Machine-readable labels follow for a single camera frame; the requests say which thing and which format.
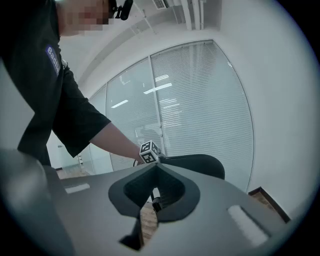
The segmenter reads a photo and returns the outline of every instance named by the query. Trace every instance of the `black chair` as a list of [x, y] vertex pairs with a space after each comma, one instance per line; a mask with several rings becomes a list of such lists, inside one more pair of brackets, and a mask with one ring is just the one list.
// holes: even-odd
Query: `black chair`
[[[185, 168], [200, 174], [209, 175], [219, 179], [225, 179], [225, 169], [222, 163], [215, 157], [207, 154], [189, 154], [171, 157], [159, 157], [159, 162], [171, 166]], [[155, 212], [161, 210], [161, 199], [151, 193], [152, 205]]]

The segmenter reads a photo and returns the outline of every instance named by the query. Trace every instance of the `logo patch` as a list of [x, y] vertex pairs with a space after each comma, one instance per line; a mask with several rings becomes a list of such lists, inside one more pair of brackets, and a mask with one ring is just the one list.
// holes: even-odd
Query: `logo patch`
[[51, 45], [48, 45], [45, 48], [45, 53], [48, 55], [52, 65], [53, 65], [54, 72], [58, 76], [59, 71], [60, 71], [60, 64], [59, 64], [59, 60], [57, 58], [55, 50], [52, 48]]

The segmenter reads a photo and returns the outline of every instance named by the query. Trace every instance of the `shirt sleeve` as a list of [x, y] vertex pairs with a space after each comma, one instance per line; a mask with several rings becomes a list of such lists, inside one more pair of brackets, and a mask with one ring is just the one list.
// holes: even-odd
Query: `shirt sleeve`
[[70, 155], [75, 157], [111, 121], [83, 96], [68, 66], [63, 72], [61, 96], [52, 130]]

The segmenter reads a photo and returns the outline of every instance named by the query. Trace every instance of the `black t-shirt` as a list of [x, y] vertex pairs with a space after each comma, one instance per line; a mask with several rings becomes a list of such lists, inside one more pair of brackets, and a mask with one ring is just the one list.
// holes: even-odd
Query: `black t-shirt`
[[20, 24], [2, 43], [1, 56], [13, 83], [34, 111], [18, 149], [48, 165], [46, 144], [51, 130], [75, 157], [110, 120], [82, 95], [62, 60], [54, 0], [27, 2], [29, 9], [11, 20]]

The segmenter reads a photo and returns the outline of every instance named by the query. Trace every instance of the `black and white cube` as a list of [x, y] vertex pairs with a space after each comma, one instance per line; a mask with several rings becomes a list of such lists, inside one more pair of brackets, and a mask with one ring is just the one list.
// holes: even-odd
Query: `black and white cube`
[[139, 155], [146, 164], [157, 163], [159, 161], [158, 154], [159, 149], [152, 140], [143, 143], [140, 147]]

